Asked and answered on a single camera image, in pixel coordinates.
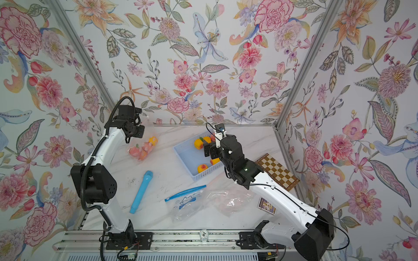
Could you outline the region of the clear pink-zipper zip bag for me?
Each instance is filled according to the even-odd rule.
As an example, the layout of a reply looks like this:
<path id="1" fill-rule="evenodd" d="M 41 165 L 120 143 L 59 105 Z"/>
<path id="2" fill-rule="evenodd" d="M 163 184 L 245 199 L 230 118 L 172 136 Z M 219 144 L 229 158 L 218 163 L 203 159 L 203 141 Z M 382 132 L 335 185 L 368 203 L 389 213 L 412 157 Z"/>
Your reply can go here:
<path id="1" fill-rule="evenodd" d="M 144 132 L 144 135 L 143 135 L 142 138 L 134 138 L 132 140 L 132 143 L 130 144 L 128 150 L 131 147 L 134 147 L 134 146 L 140 147 L 142 149 L 140 160 L 137 160 L 137 159 L 135 159 L 135 160 L 137 160 L 139 162 L 143 162 L 149 157 L 150 154 L 152 154 L 152 152 L 154 150 L 156 150 L 156 147 L 157 147 L 158 144 L 156 146 L 153 146 L 152 144 L 150 144 L 149 139 L 151 137 L 157 137 L 158 140 L 159 140 L 158 133 L 157 133 L 156 128 L 154 127 L 153 124 L 145 126 L 145 132 Z"/>

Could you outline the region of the clear blue-zipper zip bag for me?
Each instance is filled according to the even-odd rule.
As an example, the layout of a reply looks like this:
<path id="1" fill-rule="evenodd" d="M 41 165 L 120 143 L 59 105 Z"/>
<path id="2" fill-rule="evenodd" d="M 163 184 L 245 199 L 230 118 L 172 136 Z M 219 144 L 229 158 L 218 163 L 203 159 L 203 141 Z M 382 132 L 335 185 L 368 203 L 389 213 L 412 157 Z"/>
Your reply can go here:
<path id="1" fill-rule="evenodd" d="M 181 191 L 164 200 L 168 207 L 168 216 L 174 223 L 185 221 L 203 208 L 203 196 L 206 185 Z"/>

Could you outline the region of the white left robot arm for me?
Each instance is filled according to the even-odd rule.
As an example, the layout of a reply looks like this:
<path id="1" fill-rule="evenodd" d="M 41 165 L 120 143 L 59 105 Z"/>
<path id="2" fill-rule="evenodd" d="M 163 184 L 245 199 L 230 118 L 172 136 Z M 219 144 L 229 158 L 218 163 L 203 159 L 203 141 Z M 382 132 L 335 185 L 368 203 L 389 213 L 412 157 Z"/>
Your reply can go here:
<path id="1" fill-rule="evenodd" d="M 108 171 L 118 148 L 131 138 L 142 138 L 142 109 L 132 105 L 118 105 L 105 124 L 105 132 L 91 155 L 80 165 L 71 168 L 70 176 L 86 212 L 98 211 L 104 219 L 105 235 L 122 246 L 136 241 L 132 222 L 123 214 L 117 201 L 117 182 Z"/>

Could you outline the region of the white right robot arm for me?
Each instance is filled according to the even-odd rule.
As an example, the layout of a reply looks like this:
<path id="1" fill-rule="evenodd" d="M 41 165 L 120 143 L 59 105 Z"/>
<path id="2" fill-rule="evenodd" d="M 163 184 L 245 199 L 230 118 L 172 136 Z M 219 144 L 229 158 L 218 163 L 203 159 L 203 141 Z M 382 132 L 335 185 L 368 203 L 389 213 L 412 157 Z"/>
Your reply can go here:
<path id="1" fill-rule="evenodd" d="M 204 145 L 205 156 L 220 159 L 226 177 L 260 195 L 290 221 L 289 226 L 262 221 L 254 229 L 254 240 L 267 245 L 290 246 L 307 261 L 319 261 L 335 237 L 334 219 L 326 210 L 317 210 L 284 189 L 262 167 L 246 158 L 236 136 L 227 134 L 224 124 L 206 124 L 215 140 Z"/>

